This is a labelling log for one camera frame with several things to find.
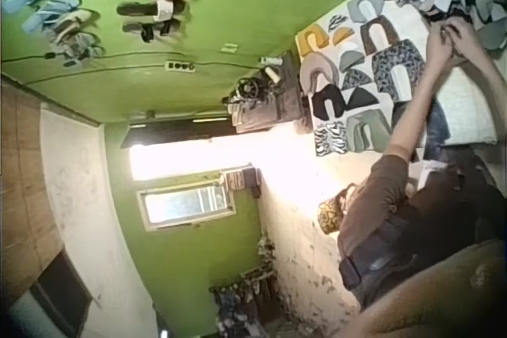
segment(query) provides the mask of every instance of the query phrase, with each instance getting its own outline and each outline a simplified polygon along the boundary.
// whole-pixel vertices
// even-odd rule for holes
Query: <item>white wall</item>
[[[40,140],[48,198],[65,249],[94,298],[82,338],[155,338],[152,301],[112,201],[103,129],[43,110]]]

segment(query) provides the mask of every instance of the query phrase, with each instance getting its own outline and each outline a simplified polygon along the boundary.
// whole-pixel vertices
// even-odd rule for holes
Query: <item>window frame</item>
[[[202,216],[196,216],[196,217],[187,216],[187,217],[182,217],[182,218],[174,218],[169,221],[158,222],[158,223],[153,223],[150,221],[150,216],[148,214],[146,201],[145,201],[146,196],[153,195],[153,194],[181,192],[184,190],[206,188],[208,186],[216,186],[216,185],[223,187],[229,207],[222,209],[222,210],[211,211],[211,212],[203,214]],[[139,205],[139,211],[140,211],[141,216],[143,218],[144,228],[146,231],[149,231],[149,232],[159,231],[159,230],[163,230],[163,229],[169,228],[169,227],[191,226],[191,225],[196,225],[196,224],[199,224],[202,222],[208,222],[208,221],[212,221],[215,219],[226,218],[226,217],[230,217],[232,215],[236,215],[236,205],[234,202],[234,194],[233,194],[233,192],[229,192],[226,189],[225,184],[222,184],[218,178],[214,179],[214,180],[203,180],[203,181],[192,182],[190,184],[182,184],[182,185],[167,186],[167,187],[162,187],[162,188],[149,188],[149,189],[138,190],[137,191],[137,202]]]

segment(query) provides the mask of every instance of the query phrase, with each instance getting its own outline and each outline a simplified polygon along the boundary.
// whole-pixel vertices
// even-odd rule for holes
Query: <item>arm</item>
[[[480,70],[489,84],[489,87],[484,89],[485,95],[494,113],[500,114],[500,119],[495,122],[499,134],[498,138],[503,139],[507,130],[507,114],[505,113],[507,87],[505,87],[505,79],[491,57],[482,48],[477,32],[470,24],[460,17],[451,17],[446,21],[445,29],[451,36],[454,45],[468,61]]]
[[[384,152],[398,156],[407,163],[421,137],[438,79],[452,55],[451,40],[443,38],[441,31],[441,23],[432,26],[426,48],[425,71]]]

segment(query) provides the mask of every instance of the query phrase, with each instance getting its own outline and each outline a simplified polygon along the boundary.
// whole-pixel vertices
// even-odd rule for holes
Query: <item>bright light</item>
[[[132,177],[153,180],[248,165],[257,145],[256,135],[135,145],[129,150]]]

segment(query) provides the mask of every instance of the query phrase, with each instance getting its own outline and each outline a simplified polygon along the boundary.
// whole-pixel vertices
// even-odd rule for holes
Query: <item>electrical outlet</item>
[[[186,63],[184,61],[166,61],[166,71],[179,71],[182,73],[195,73],[196,67],[193,63]]]

